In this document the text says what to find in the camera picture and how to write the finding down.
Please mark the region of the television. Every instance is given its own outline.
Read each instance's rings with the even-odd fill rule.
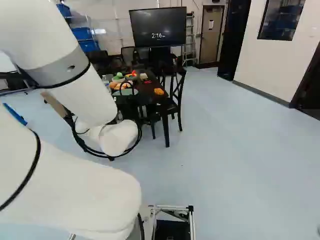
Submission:
[[[137,48],[186,44],[186,7],[137,9],[129,14]]]

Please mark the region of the blue storage bin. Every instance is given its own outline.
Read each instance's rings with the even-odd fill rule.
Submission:
[[[93,39],[91,30],[89,27],[77,27],[71,28],[73,35],[77,40],[91,40]]]
[[[71,17],[70,7],[68,7],[67,5],[64,5],[62,3],[57,4],[56,7],[59,9],[62,16]]]
[[[88,40],[88,41],[80,41],[79,42],[82,51],[85,53],[92,52],[92,51],[100,51],[100,47],[97,41]]]

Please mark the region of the baseboard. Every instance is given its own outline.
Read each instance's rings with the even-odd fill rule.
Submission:
[[[273,95],[271,95],[271,94],[269,94],[269,93],[266,93],[266,92],[264,92],[264,91],[261,91],[261,90],[259,90],[259,89],[254,88],[254,87],[248,86],[248,85],[246,85],[246,84],[244,84],[244,83],[242,83],[242,82],[238,82],[238,81],[235,81],[235,80],[234,80],[234,81],[232,81],[232,83],[234,83],[235,85],[238,85],[238,86],[240,86],[240,87],[242,87],[242,88],[244,88],[244,89],[247,89],[247,90],[249,90],[250,92],[253,92],[253,93],[255,93],[255,94],[258,94],[258,95],[260,95],[260,96],[262,96],[262,97],[265,97],[266,99],[269,99],[269,100],[271,100],[271,101],[273,101],[273,102],[276,102],[276,103],[278,103],[278,104],[281,104],[281,105],[289,108],[289,104],[290,104],[290,103],[287,102],[287,101],[285,101],[285,100],[283,100],[283,99],[281,99],[281,98],[278,98],[278,97],[276,97],[276,96],[273,96]]]
[[[214,68],[218,67],[219,62],[218,61],[213,61],[213,62],[206,62],[206,63],[198,63],[195,65],[197,69],[207,69],[207,68]]]

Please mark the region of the ladder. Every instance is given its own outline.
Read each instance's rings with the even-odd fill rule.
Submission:
[[[197,63],[194,19],[193,11],[186,14],[186,40],[185,45],[181,47],[182,66],[184,67],[187,67],[190,62],[192,62],[191,66]]]

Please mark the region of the dark window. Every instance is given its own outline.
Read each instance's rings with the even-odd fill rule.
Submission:
[[[267,0],[258,39],[292,41],[305,0]]]

